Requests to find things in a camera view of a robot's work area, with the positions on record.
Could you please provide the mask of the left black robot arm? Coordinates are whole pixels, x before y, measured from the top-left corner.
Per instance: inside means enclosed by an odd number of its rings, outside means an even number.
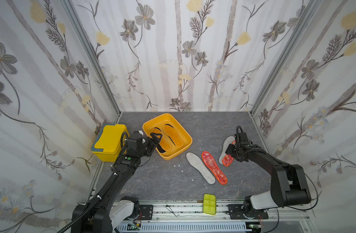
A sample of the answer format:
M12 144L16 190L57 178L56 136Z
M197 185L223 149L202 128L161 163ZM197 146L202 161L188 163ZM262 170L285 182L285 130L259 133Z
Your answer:
M114 206L115 199L127 181L141 165L143 157L150 157L162 140L161 133L145 136L135 131L131 135L122 133L121 151L111 166L111 175L100 191L85 205L77 205L72 220L60 232L72 233L115 233L126 218L138 217L139 201L125 197Z

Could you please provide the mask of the orange translucent insole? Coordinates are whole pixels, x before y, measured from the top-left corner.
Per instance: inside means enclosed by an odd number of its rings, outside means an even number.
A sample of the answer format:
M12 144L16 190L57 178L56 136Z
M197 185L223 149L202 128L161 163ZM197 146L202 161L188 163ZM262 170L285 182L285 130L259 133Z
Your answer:
M152 133L155 133L155 134L161 134L161 135L162 135L162 131L161 131L159 128L157 128L157 127L153 128L151 132L152 132ZM172 147L171 147L171 145L168 143L168 141L166 140L166 137L161 136L160 143L159 143L159 145L157 146L157 148L158 148L158 151L159 151L160 153L165 153L165 152L170 151Z
M178 135L177 130L175 128L174 129L170 128L170 130L171 130L170 132L168 132L168 131L166 131L166 132L170 135L172 140L175 142L176 147L178 147L178 148L183 147L184 142Z

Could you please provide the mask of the black insole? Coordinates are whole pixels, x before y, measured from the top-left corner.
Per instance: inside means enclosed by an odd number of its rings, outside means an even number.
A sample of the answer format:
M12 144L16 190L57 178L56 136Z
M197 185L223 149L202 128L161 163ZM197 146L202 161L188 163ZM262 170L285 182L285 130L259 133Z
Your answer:
M172 138L170 137L170 135L166 132L166 131L170 132L170 131L171 131L170 128L174 129L174 127L173 127L172 125L170 125L170 124L165 124L165 125L163 126L163 130L164 130L165 134L166 134L167 137L171 140L171 142L176 146L175 142L172 140Z
M167 143L167 141L165 139L161 139L160 143L157 145L157 150L160 153L165 153L167 152L167 150L169 149L169 144Z

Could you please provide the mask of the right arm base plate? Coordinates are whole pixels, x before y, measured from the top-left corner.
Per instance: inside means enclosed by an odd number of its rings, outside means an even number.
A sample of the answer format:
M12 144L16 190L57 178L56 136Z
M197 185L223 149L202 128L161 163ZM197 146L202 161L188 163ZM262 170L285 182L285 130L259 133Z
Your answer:
M266 210L246 211L242 204L229 204L228 213L231 220L263 220L269 218Z

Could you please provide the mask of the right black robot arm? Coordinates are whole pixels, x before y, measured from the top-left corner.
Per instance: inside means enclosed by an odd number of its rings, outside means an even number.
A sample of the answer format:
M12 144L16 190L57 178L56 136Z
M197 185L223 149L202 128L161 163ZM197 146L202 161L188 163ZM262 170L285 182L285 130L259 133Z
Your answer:
M267 209L311 202L308 182L301 166L275 158L253 144L246 133L237 132L234 137L235 143L230 144L225 153L238 162L252 161L271 176L269 191L245 197L242 213L246 218L252 219Z

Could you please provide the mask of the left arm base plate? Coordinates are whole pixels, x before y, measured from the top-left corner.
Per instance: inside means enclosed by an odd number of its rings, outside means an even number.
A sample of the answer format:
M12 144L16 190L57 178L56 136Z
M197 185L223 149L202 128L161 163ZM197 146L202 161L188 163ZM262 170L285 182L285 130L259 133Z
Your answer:
M137 216L135 218L135 221L150 221L152 220L153 217L153 205L140 205L137 208Z

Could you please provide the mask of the red patterned insole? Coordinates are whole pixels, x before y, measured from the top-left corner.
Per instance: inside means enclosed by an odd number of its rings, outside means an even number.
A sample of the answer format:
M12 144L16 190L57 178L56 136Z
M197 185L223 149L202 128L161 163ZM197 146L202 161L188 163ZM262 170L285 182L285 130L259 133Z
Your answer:
M222 162L225 167L229 167L231 165L231 163L233 162L233 160L234 160L234 158L231 155L226 154L226 156L222 160Z
M222 185L227 184L228 179L227 179L226 175L224 175L224 173L218 167L214 157L207 151L202 152L201 157L202 157L204 164L212 172L212 174L215 176L217 181Z

